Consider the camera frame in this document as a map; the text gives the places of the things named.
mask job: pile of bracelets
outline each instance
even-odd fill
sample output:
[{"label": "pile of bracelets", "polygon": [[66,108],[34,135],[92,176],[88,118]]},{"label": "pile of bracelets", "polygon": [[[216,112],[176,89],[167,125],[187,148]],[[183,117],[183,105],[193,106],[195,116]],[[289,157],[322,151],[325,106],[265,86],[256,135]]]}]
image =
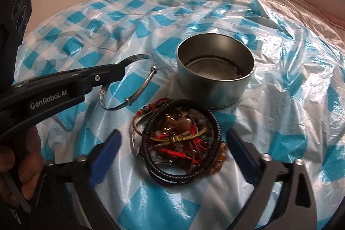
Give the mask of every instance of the pile of bracelets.
[{"label": "pile of bracelets", "polygon": [[[228,148],[221,141],[218,121],[209,109],[194,101],[158,99],[139,109],[132,125],[142,137],[137,155],[160,184],[184,184],[218,172],[227,158]],[[162,163],[183,169],[186,174],[167,173],[158,167]]]}]

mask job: yellow braided cord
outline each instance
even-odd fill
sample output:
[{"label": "yellow braided cord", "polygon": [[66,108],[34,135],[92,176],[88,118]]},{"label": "yellow braided cord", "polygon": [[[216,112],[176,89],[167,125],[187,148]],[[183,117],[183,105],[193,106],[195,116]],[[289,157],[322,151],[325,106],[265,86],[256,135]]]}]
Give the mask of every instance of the yellow braided cord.
[{"label": "yellow braided cord", "polygon": [[[203,133],[206,132],[206,130],[207,130],[207,128],[202,128],[199,132],[197,132],[194,135],[184,136],[184,137],[180,138],[180,136],[183,136],[183,134],[181,134],[181,135],[173,136],[173,138],[175,138],[176,141],[178,141],[178,142],[192,140],[192,139],[195,139],[195,138],[201,136]],[[170,138],[155,139],[155,138],[152,137],[150,139],[154,140],[154,141],[158,141],[158,142],[166,142],[167,144],[170,143]]]}]

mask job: metal bangle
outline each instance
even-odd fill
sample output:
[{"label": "metal bangle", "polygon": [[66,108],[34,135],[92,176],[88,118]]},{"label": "metal bangle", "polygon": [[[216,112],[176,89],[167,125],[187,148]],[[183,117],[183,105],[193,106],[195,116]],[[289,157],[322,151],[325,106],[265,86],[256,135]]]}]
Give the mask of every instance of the metal bangle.
[{"label": "metal bangle", "polygon": [[[124,59],[123,61],[120,62],[120,64],[123,64],[125,66],[128,66],[129,64],[142,60],[142,59],[149,59],[149,56],[147,55],[135,55],[135,56],[131,56],[128,57],[126,59]],[[134,103],[134,101],[136,101],[137,98],[139,98],[139,96],[142,94],[142,92],[145,90],[145,88],[147,87],[147,85],[150,83],[150,81],[152,80],[153,76],[157,73],[157,68],[156,66],[152,66],[150,69],[150,74],[149,76],[145,79],[144,83],[139,87],[139,89],[137,91],[134,92],[133,95],[131,95],[130,97],[125,99],[125,102],[113,107],[113,108],[107,108],[105,105],[105,98],[106,98],[106,94],[108,92],[110,83],[104,84],[101,87],[101,92],[100,92],[100,96],[99,96],[99,102],[102,106],[102,108],[104,108],[107,111],[115,111],[115,110],[119,110],[121,108],[124,108],[126,106],[131,106],[132,103]]]}]

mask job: amber bead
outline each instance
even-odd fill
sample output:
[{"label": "amber bead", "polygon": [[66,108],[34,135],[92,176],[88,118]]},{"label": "amber bead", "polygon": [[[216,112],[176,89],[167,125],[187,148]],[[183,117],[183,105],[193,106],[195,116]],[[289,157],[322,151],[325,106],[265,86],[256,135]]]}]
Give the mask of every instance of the amber bead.
[{"label": "amber bead", "polygon": [[192,127],[192,120],[187,117],[179,118],[175,123],[175,130],[178,133],[188,132]]},{"label": "amber bead", "polygon": [[176,120],[173,116],[166,114],[164,117],[162,133],[166,134],[171,132],[175,128]]},{"label": "amber bead", "polygon": [[213,167],[211,168],[211,173],[216,173],[221,170],[222,164],[219,161],[214,162]]},{"label": "amber bead", "polygon": [[228,152],[228,146],[226,145],[226,142],[224,142],[224,141],[222,141],[221,143],[220,143],[220,148],[219,148],[219,150],[221,151],[221,152]]},{"label": "amber bead", "polygon": [[216,160],[221,161],[221,162],[225,161],[226,160],[226,154],[224,152],[219,152],[217,157],[216,157]]}]

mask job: screw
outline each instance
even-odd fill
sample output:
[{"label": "screw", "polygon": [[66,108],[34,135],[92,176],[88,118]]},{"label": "screw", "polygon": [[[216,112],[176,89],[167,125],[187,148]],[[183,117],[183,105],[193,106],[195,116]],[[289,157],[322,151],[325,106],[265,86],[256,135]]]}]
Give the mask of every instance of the screw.
[{"label": "screw", "polygon": [[267,161],[267,162],[272,161],[271,155],[269,155],[267,153],[261,154],[261,159],[264,160],[264,161]]},{"label": "screw", "polygon": [[76,158],[75,158],[75,160],[77,161],[77,162],[84,162],[84,161],[86,161],[87,160],[87,157],[85,156],[85,155],[79,155],[79,156],[77,156]]},{"label": "screw", "polygon": [[296,159],[295,159],[295,163],[296,163],[297,165],[299,165],[299,166],[303,166],[303,165],[304,165],[304,161],[303,161],[302,159],[300,159],[300,158],[296,158]]},{"label": "screw", "polygon": [[53,166],[53,165],[54,165],[54,161],[52,161],[52,160],[47,160],[47,161],[44,163],[44,165],[45,165],[46,167]]}]

